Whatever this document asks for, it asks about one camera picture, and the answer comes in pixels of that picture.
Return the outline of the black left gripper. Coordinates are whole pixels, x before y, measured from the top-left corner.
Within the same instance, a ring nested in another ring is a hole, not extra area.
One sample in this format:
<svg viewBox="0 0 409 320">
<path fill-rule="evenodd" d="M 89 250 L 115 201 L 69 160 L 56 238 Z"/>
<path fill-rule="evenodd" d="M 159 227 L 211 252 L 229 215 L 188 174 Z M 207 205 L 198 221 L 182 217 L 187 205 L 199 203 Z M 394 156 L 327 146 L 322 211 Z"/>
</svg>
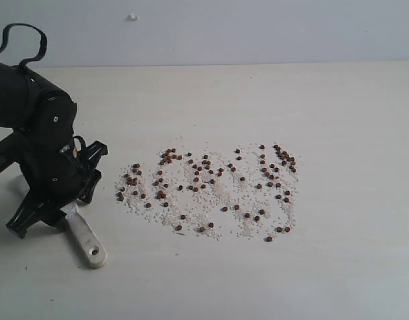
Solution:
<svg viewBox="0 0 409 320">
<path fill-rule="evenodd" d="M 61 208 L 76 201 L 91 203 L 102 177 L 97 165 L 107 154 L 104 143 L 86 145 L 78 135 L 54 150 L 40 147 L 25 153 L 21 171 L 29 191 L 6 224 L 8 230 L 21 239 L 40 221 L 63 230 L 66 214 Z"/>
</svg>

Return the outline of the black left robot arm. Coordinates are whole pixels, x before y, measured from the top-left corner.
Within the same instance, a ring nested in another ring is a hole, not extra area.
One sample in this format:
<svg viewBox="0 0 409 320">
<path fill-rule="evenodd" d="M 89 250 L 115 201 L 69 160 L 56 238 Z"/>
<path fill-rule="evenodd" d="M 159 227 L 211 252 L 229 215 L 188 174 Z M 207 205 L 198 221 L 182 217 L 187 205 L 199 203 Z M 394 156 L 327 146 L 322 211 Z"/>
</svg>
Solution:
<svg viewBox="0 0 409 320">
<path fill-rule="evenodd" d="M 108 150 L 74 134 L 76 114 L 77 104 L 58 86 L 27 67 L 0 63 L 0 127 L 12 129 L 0 141 L 0 173 L 18 163 L 29 186 L 6 224 L 19 238 L 39 221 L 63 229 L 62 207 L 91 203 L 101 179 L 97 164 Z"/>
</svg>

